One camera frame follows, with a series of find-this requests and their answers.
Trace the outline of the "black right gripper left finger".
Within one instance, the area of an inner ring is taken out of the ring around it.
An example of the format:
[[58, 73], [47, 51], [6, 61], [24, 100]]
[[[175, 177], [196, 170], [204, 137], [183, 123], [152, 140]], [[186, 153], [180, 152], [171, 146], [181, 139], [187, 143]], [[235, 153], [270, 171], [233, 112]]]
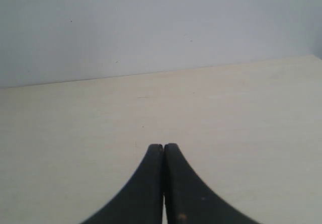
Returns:
[[162, 223], [164, 148], [151, 144], [122, 189], [84, 223]]

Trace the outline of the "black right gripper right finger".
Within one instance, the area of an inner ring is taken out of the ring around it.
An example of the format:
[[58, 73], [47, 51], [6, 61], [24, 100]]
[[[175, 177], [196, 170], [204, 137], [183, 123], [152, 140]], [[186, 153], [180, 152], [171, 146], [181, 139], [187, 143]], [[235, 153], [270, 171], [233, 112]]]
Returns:
[[168, 223], [256, 223], [214, 193], [175, 143], [165, 145], [164, 174]]

